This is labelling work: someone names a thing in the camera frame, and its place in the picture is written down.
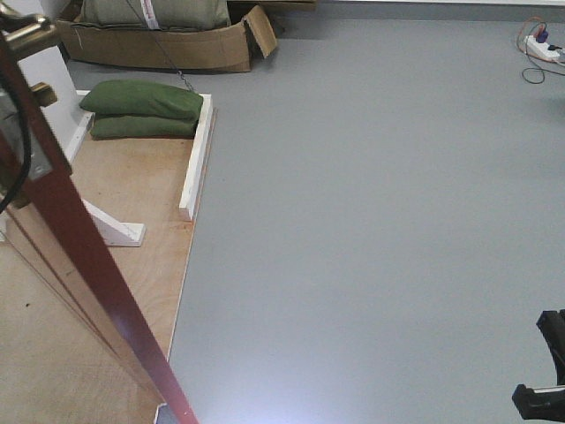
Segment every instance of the cardboard box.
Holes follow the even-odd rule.
[[[259,46],[267,57],[277,40],[267,15],[255,6],[237,24],[211,31],[183,33],[101,28],[80,23],[82,0],[72,0],[56,19],[71,59],[138,68],[203,69],[222,72],[251,70],[251,55]]]

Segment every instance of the metal chain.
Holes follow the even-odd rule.
[[[173,62],[173,59],[170,58],[169,53],[167,53],[167,50],[161,45],[161,43],[159,42],[159,40],[157,40],[157,37],[155,37],[155,35],[153,34],[153,31],[147,26],[147,22],[138,14],[138,11],[135,10],[135,8],[132,6],[132,4],[130,3],[130,0],[124,0],[128,6],[130,6],[130,9],[132,9],[133,13],[135,13],[135,16],[137,16],[139,22],[141,23],[141,25],[146,26],[147,31],[149,32],[149,34],[151,35],[151,38],[153,38],[153,41],[155,42],[155,44],[159,47],[159,49],[161,50],[161,52],[163,53],[163,55],[166,57],[167,62],[169,63],[169,66],[171,69],[175,70],[178,74],[178,77],[184,82],[186,88],[188,89],[188,91],[193,91],[196,92],[196,90],[194,89],[194,87],[192,86],[192,84],[190,82],[188,82],[188,79],[186,79],[185,75],[183,74],[183,72],[178,68],[178,66],[175,65],[175,63]]]

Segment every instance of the power strip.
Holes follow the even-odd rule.
[[[541,57],[542,59],[550,62],[555,62],[561,58],[561,55],[556,50],[550,50],[549,44],[546,42],[536,42],[536,37],[528,35],[525,38],[527,52],[533,56]]]

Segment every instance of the green bag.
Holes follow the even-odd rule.
[[[196,132],[197,124],[197,119],[97,115],[90,134],[96,139],[168,136],[191,138]]]
[[[115,79],[98,84],[80,107],[103,115],[147,115],[171,119],[197,119],[202,96],[152,81]]]
[[[203,31],[230,24],[226,0],[152,0],[152,5],[160,29]],[[146,25],[139,0],[84,0],[81,15],[98,25]]]

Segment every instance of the black cable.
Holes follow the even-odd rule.
[[[8,96],[10,96],[11,101],[14,103],[16,110],[18,111],[19,128],[21,131],[22,144],[24,147],[24,162],[21,164],[19,174],[11,187],[6,192],[6,195],[4,196],[2,201],[0,201],[0,214],[2,214],[6,210],[8,205],[16,198],[19,191],[21,190],[21,187],[26,182],[29,170],[32,166],[32,141],[31,135],[29,133],[29,127],[27,126],[26,113],[24,111],[22,103],[12,86],[8,83],[8,81],[6,81],[4,75],[1,72],[0,85],[8,94]]]
[[[533,34],[533,31],[539,26],[539,25],[543,25],[544,27],[546,27],[546,22],[539,22],[536,25],[534,25],[530,32],[528,33],[527,36],[530,36]],[[535,57],[531,57],[530,54],[528,53],[528,42],[525,43],[525,54],[526,57],[528,58],[528,60],[530,61],[530,63],[533,65],[532,67],[529,68],[525,68],[522,69],[522,78],[524,79],[524,81],[530,83],[530,84],[543,84],[546,81],[546,72],[547,73],[552,73],[554,75],[561,75],[562,77],[565,77],[565,73],[563,72],[557,72],[557,71],[553,71],[551,69],[547,69],[547,68],[543,68],[541,67],[538,63],[534,62]],[[528,77],[526,77],[526,73],[527,72],[540,72],[541,73],[541,79],[540,80],[532,80],[529,79]]]
[[[175,70],[175,72],[178,74],[178,76],[180,77],[180,79],[184,82],[184,84],[186,85],[186,88],[188,88],[189,91],[195,91],[194,87],[192,86],[192,84],[190,82],[188,82],[188,80],[186,79],[185,75],[183,74],[183,72],[178,69],[178,67],[175,65],[175,63],[173,62],[173,59],[170,58],[169,53],[167,53],[167,50],[161,45],[161,43],[159,42],[159,40],[157,40],[157,37],[154,36],[153,31],[151,30],[151,28],[149,28],[149,26],[147,25],[147,22],[138,14],[138,11],[135,10],[135,8],[132,6],[132,4],[130,3],[130,0],[125,0],[125,2],[127,3],[128,6],[130,6],[130,9],[132,9],[133,13],[135,14],[135,16],[137,16],[138,21],[140,22],[140,24],[144,27],[147,28],[147,31],[149,32],[149,34],[151,35],[151,38],[153,38],[153,41],[155,42],[155,44],[157,44],[157,46],[159,47],[159,49],[161,50],[161,52],[163,53],[163,55],[165,56],[165,58],[167,59],[167,62],[169,62],[169,66]]]

